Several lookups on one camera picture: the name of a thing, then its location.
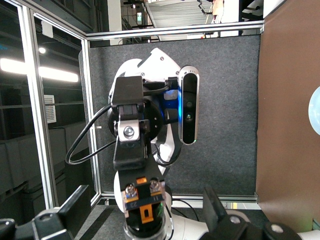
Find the gray wall panel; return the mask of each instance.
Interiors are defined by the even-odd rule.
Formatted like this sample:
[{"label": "gray wall panel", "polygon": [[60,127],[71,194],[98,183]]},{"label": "gray wall panel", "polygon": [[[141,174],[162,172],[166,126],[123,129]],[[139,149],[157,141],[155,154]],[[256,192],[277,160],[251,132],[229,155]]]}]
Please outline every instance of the gray wall panel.
[{"label": "gray wall panel", "polygon": [[[198,141],[183,146],[179,160],[168,173],[166,182],[173,193],[201,194],[203,187],[212,186],[221,195],[253,195],[260,36],[92,48],[96,111],[108,103],[108,93],[121,64],[133,58],[143,59],[154,48],[160,48],[181,67],[192,65],[200,72]],[[114,140],[106,115],[97,121],[97,126],[102,126],[97,130],[98,147]],[[113,147],[99,154],[103,191],[113,191],[113,154]]]}]

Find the fluorescent light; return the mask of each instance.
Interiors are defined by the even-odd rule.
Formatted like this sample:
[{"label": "fluorescent light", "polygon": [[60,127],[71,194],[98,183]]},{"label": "fluorescent light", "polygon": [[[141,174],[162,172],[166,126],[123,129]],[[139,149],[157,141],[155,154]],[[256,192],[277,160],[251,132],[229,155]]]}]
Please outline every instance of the fluorescent light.
[{"label": "fluorescent light", "polygon": [[14,74],[27,75],[28,69],[24,62],[11,60],[7,58],[0,59],[1,70]]},{"label": "fluorescent light", "polygon": [[62,71],[46,66],[39,67],[39,74],[43,78],[67,82],[78,82],[78,75],[68,71]]},{"label": "fluorescent light", "polygon": [[[27,65],[22,61],[11,60],[7,58],[0,59],[0,68],[9,73],[27,75]],[[67,82],[78,82],[78,75],[72,72],[54,69],[50,67],[39,67],[39,74],[46,79],[54,79]]]},{"label": "fluorescent light", "polygon": [[39,53],[45,54],[46,51],[47,51],[47,50],[46,50],[44,47],[39,47]]}]

